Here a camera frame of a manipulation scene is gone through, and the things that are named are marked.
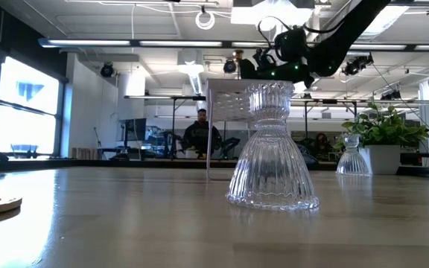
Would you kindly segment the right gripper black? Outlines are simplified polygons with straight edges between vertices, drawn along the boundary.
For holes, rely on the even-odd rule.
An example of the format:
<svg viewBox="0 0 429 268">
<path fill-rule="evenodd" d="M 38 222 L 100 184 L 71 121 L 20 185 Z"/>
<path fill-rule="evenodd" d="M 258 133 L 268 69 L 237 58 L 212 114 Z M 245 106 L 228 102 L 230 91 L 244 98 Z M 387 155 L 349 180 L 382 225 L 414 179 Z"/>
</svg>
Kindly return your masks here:
<svg viewBox="0 0 429 268">
<path fill-rule="evenodd" d="M 258 67 L 248 59 L 239 60 L 242 80 L 279 80 L 292 83 L 303 82 L 309 88 L 315 81 L 308 70 L 307 60 L 301 57 L 293 62 L 278 64 L 268 48 L 257 48 L 253 59 Z"/>
</svg>

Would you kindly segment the green potted plant white pot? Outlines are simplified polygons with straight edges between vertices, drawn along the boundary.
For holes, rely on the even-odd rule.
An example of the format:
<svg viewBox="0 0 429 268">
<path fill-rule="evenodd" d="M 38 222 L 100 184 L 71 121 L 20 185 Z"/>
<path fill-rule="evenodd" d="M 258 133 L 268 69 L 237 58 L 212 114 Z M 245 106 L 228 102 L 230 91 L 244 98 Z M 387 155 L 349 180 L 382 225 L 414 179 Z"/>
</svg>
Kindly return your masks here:
<svg viewBox="0 0 429 268">
<path fill-rule="evenodd" d="M 342 124 L 344 150 L 356 149 L 363 157 L 371 175 L 395 175 L 401 164 L 401 149 L 415 147 L 429 138 L 425 125 L 409 126 L 394 106 L 381 106 L 374 100 L 367 102 L 374 112 L 355 116 Z"/>
</svg>

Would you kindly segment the ribbed clear glass candle holder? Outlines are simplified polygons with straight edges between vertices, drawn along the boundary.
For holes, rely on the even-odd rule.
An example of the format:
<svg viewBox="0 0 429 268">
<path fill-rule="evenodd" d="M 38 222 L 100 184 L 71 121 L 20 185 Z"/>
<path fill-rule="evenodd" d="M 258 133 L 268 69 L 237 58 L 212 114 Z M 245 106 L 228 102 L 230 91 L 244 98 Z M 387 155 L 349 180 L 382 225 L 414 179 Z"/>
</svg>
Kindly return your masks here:
<svg viewBox="0 0 429 268">
<path fill-rule="evenodd" d="M 344 135 L 342 142 L 345 150 L 337 164 L 336 174 L 343 176 L 369 176 L 369 168 L 358 151 L 360 135 Z"/>
<path fill-rule="evenodd" d="M 255 133 L 241 151 L 227 201 L 277 211 L 317 208 L 320 201 L 308 167 L 287 131 L 294 85 L 263 81 L 249 85 L 246 92 Z"/>
</svg>

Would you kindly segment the white lattice plastic tray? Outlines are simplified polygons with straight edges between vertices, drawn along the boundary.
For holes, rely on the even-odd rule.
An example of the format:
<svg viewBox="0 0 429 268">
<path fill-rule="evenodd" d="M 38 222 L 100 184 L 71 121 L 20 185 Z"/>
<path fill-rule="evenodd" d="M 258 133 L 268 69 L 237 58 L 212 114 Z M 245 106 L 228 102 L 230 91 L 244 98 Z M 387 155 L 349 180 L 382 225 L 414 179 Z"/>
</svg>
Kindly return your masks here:
<svg viewBox="0 0 429 268">
<path fill-rule="evenodd" d="M 269 101 L 273 100 L 275 94 L 269 93 L 269 89 L 277 89 L 277 92 L 287 93 L 288 97 L 292 98 L 294 87 L 291 82 L 274 81 L 274 80 L 226 80 L 226 79 L 208 79 L 206 81 L 206 105 L 209 119 L 209 141 L 208 153 L 212 148 L 211 128 L 215 122 L 235 122 L 242 127 L 246 127 L 248 131 L 248 139 L 250 138 L 250 130 L 254 127 L 256 115 L 251 114 L 250 96 L 247 91 L 249 87 L 254 86 L 256 89 L 268 89 Z M 281 115 L 281 120 L 286 123 L 286 119 L 290 115 L 289 100 L 282 100 L 280 109 L 284 114 Z M 208 154 L 206 159 L 206 178 L 209 181 L 229 181 L 232 178 L 233 167 L 212 167 L 212 163 L 217 164 Z"/>
</svg>

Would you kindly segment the person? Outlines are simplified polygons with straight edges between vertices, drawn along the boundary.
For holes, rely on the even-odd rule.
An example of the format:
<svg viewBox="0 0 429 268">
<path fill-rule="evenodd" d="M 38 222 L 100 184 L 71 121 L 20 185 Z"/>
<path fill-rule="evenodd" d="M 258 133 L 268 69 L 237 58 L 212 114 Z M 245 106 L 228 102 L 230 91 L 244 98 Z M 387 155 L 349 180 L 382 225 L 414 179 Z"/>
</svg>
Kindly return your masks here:
<svg viewBox="0 0 429 268">
<path fill-rule="evenodd" d="M 208 155 L 209 122 L 205 109 L 197 111 L 197 120 L 184 132 L 182 149 L 194 148 L 197 158 Z"/>
</svg>

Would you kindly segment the black metal table frame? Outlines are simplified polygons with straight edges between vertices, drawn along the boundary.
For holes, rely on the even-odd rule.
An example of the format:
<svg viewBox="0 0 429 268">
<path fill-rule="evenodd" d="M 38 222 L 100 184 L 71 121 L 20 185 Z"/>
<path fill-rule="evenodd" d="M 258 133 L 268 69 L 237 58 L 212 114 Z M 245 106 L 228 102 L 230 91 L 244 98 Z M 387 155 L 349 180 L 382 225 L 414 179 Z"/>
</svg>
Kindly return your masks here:
<svg viewBox="0 0 429 268">
<path fill-rule="evenodd" d="M 55 168 L 95 167 L 95 168 L 174 168 L 206 169 L 205 161 L 155 159 L 153 161 L 106 161 L 76 159 L 10 159 L 0 162 L 0 172 L 21 170 L 45 170 Z M 429 178 L 429 167 L 400 166 L 398 176 L 419 176 Z"/>
</svg>

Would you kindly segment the black computer monitor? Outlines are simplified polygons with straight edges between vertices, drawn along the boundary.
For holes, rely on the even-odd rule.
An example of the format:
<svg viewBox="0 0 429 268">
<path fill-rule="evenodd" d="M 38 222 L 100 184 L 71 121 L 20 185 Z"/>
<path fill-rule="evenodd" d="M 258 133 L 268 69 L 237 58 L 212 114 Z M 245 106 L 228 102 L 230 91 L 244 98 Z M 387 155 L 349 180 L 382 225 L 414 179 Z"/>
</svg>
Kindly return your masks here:
<svg viewBox="0 0 429 268">
<path fill-rule="evenodd" d="M 118 137 L 120 141 L 144 141 L 146 118 L 124 119 L 119 121 Z"/>
</svg>

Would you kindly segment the large bright window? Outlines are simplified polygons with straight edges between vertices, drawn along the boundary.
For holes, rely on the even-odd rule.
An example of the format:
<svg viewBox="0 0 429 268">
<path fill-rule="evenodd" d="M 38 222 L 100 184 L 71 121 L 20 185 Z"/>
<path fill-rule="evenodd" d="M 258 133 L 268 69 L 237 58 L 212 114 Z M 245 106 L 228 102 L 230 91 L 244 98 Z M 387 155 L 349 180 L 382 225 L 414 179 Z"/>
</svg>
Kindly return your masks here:
<svg viewBox="0 0 429 268">
<path fill-rule="evenodd" d="M 36 158 L 57 152 L 62 83 L 12 57 L 0 63 L 0 152 Z"/>
</svg>

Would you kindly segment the long ceiling light bar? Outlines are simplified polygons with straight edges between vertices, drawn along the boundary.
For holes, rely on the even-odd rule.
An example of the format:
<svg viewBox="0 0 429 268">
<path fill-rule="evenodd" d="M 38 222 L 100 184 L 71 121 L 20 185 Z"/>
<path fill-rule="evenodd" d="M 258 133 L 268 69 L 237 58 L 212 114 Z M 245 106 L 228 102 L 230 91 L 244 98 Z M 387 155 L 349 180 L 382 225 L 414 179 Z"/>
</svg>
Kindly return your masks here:
<svg viewBox="0 0 429 268">
<path fill-rule="evenodd" d="M 43 48 L 266 48 L 266 41 L 182 40 L 182 39 L 38 39 Z M 394 44 L 381 42 L 354 43 L 352 51 L 429 52 L 429 44 Z"/>
</svg>

